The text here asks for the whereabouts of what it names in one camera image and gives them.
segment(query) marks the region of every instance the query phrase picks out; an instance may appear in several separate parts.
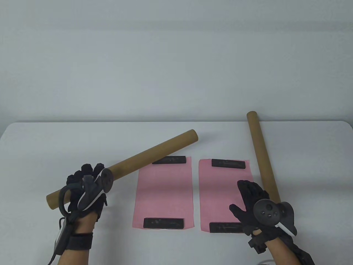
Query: pink paper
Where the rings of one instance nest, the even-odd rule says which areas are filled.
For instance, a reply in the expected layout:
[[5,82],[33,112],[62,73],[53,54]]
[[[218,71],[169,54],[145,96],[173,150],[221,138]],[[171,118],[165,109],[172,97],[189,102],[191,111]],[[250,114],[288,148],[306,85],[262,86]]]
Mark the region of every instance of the pink paper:
[[132,227],[143,228],[144,218],[183,218],[184,229],[194,227],[191,157],[140,169]]
[[211,159],[199,161],[201,230],[210,232],[211,222],[239,222],[229,210],[230,204],[245,210],[237,186],[238,180],[253,181],[249,160],[245,169],[212,167]]

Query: brown cardboard tube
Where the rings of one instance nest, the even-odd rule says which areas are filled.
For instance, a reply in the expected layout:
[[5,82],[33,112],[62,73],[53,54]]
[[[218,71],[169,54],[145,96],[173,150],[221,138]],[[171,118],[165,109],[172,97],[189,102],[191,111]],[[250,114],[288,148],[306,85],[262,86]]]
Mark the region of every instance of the brown cardboard tube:
[[[196,132],[194,130],[190,130],[146,151],[134,155],[133,157],[110,166],[108,169],[113,174],[114,180],[117,180],[197,141],[198,136]],[[59,206],[59,192],[60,190],[57,190],[47,195],[47,203],[53,210]],[[68,202],[70,202],[70,191],[66,192],[64,198],[64,203]]]
[[255,111],[250,111],[247,115],[252,143],[254,145],[257,164],[259,165],[262,185],[270,195],[270,199],[275,203],[281,202],[278,193],[275,176],[273,174],[270,158],[267,153],[265,140],[262,135],[259,118]]

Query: white wall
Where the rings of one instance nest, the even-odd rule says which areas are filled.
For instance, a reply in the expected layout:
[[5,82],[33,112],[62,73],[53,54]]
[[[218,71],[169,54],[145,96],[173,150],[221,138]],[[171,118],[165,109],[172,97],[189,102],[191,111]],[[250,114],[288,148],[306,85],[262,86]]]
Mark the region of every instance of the white wall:
[[17,120],[353,124],[351,0],[0,0],[0,134]]

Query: gloved hand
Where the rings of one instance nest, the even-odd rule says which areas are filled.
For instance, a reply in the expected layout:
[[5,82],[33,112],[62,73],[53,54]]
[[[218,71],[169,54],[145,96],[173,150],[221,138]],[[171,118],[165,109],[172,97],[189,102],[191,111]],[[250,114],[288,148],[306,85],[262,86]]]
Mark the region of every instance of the gloved hand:
[[[98,174],[104,169],[104,165],[99,163],[92,169],[90,164],[84,164],[81,167],[81,170],[75,172],[74,175],[67,177],[66,185],[71,183],[80,183],[83,185],[83,176],[92,175],[94,180],[97,178]],[[77,210],[77,204],[80,200],[82,194],[84,193],[83,189],[72,189],[70,196],[70,205],[68,206],[68,211],[72,212]],[[82,211],[79,215],[80,218],[85,217],[91,212],[96,212],[98,214],[97,221],[101,216],[103,205],[107,205],[107,196],[103,193],[87,210]]]
[[239,219],[244,227],[245,234],[250,235],[254,230],[260,229],[267,241],[277,238],[281,234],[281,229],[260,224],[253,213],[253,208],[257,201],[270,199],[268,193],[255,182],[239,180],[237,184],[244,201],[246,212],[234,204],[229,205],[229,210]]

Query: table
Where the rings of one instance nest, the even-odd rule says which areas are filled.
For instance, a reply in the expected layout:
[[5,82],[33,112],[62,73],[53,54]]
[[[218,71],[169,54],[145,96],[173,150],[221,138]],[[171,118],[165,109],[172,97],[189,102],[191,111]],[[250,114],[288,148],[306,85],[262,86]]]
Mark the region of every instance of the table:
[[[262,122],[281,199],[292,204],[294,239],[316,264],[353,260],[353,131],[345,122]],[[114,182],[94,231],[90,264],[257,264],[246,235],[200,230],[198,161],[249,159],[261,183],[247,122],[14,123],[0,140],[2,264],[47,264],[59,210],[45,196],[84,163],[107,166],[195,129],[199,141],[176,155],[192,157],[195,227],[132,228],[138,173]]]

